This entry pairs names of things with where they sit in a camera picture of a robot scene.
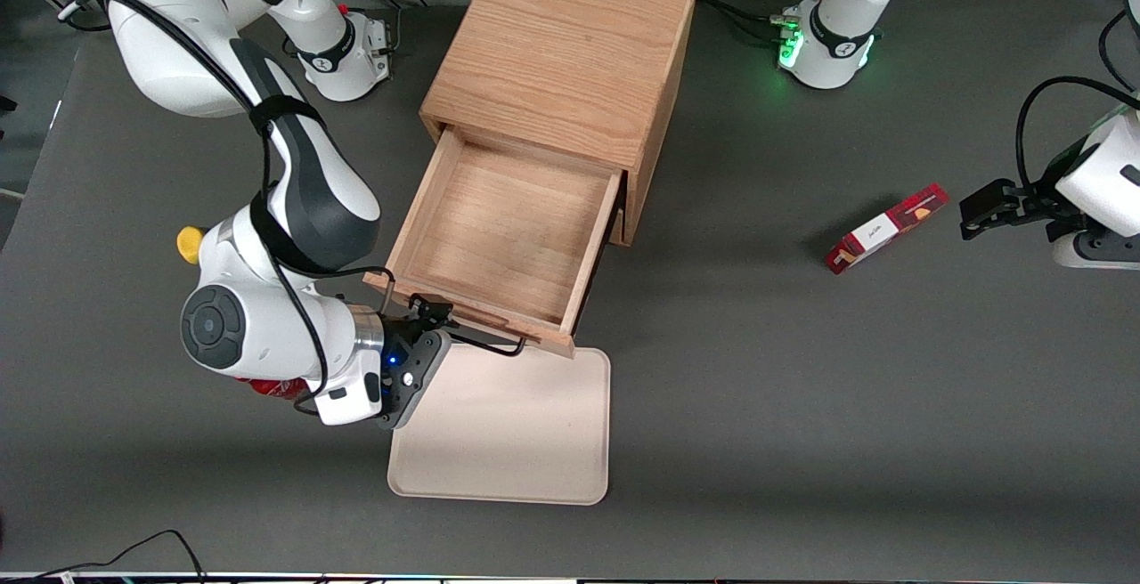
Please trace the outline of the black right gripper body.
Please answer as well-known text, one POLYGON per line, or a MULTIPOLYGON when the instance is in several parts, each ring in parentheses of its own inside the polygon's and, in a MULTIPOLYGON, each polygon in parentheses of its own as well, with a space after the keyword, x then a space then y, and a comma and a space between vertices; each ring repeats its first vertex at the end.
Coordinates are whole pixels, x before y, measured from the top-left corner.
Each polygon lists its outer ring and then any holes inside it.
POLYGON ((382 394, 396 389, 427 389, 439 354, 438 331, 425 331, 425 321, 414 317, 383 318, 384 344, 381 352, 382 394))

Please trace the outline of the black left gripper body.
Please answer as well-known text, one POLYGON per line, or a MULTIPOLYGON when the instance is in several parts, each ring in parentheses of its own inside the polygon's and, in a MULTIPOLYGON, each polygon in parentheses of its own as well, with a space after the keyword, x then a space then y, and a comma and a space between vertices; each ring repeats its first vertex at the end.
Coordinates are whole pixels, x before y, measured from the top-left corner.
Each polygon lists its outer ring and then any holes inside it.
POLYGON ((1086 230, 1086 214, 1064 198, 1054 182, 1023 185, 1017 194, 1021 198, 1017 226, 1043 222, 1050 243, 1086 230))

